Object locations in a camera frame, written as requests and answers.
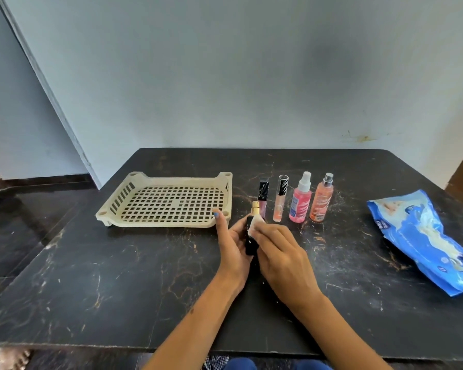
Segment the hand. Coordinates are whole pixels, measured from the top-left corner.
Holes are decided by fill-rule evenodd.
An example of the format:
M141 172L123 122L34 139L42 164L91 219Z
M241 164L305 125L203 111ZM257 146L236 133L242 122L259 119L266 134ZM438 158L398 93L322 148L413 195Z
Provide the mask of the hand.
M228 229L227 220L223 213L218 208L214 208L213 213L216 217L216 231L221 254L220 267L216 275L235 283L235 293L239 294L245 286L245 281L249 275L250 261L253 257L245 254L247 217L242 218Z
M323 298L307 252L285 226L257 223L251 235L259 244L257 257L262 275L278 298L302 320L302 313Z

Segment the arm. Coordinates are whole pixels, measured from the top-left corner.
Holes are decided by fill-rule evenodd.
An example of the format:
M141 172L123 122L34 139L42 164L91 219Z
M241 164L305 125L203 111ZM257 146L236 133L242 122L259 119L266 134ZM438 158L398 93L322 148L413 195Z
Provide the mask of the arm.
M322 294L307 253L287 227L259 223L252 236L259 244L261 273L279 299L309 330L334 368L391 369Z
M213 211L221 253L218 272L191 311L154 352L144 370L200 370L228 309L245 285L252 260L245 254L246 218L228 230L221 211Z

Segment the cream plastic basket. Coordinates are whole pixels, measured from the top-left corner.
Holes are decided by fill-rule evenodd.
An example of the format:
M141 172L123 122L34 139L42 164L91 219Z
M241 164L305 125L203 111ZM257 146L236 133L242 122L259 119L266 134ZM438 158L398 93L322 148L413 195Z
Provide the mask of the cream plastic basket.
M215 178L149 178L130 173L96 213L105 226L211 227L212 209L232 216L233 174Z

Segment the wet wipes packet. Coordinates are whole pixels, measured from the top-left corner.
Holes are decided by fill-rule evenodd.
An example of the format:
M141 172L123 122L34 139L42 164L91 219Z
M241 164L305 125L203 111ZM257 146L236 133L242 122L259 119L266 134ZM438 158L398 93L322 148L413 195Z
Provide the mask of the wet wipes packet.
M438 214L426 193L367 202L386 239L417 264L450 296L463 293L463 247L444 235Z

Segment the white wipe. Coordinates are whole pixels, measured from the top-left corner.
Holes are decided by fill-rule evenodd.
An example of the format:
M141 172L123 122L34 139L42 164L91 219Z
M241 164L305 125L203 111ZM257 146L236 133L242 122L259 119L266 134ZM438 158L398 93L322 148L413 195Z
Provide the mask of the white wipe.
M262 222L264 223L264 219L262 219L261 215L260 214L256 214L253 218L252 218L252 222L250 223L250 227L249 227L249 230L247 231L247 235L249 235L250 237L252 237L252 235L250 234L250 231L252 231L255 227L255 225L259 222Z

